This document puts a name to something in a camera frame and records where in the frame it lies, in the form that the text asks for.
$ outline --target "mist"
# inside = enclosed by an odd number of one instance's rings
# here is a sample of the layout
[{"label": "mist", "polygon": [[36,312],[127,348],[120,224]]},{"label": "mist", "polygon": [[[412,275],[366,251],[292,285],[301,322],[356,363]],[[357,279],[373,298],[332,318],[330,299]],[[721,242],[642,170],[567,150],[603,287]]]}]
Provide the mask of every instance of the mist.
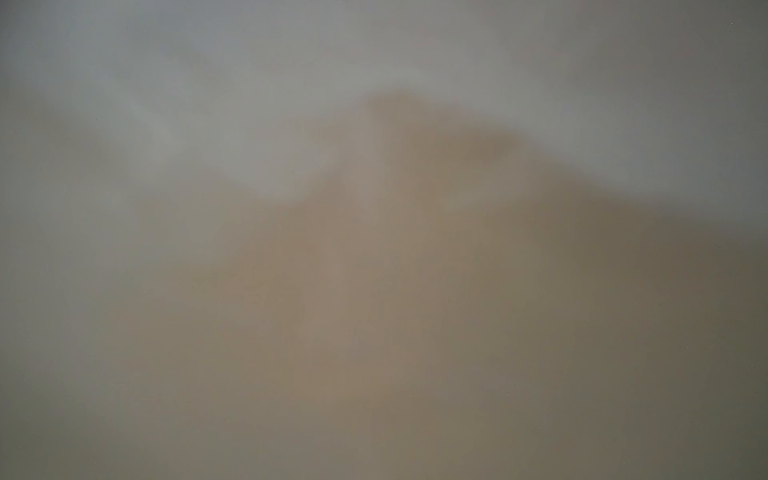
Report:
[{"label": "mist", "polygon": [[0,12],[0,477],[768,469],[763,5]]}]

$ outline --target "fog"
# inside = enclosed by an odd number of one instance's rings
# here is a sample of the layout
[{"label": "fog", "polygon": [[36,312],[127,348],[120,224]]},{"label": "fog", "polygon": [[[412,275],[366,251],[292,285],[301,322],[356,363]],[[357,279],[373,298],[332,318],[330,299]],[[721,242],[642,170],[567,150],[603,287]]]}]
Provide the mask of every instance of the fog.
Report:
[{"label": "fog", "polygon": [[0,12],[0,478],[768,469],[764,6]]}]

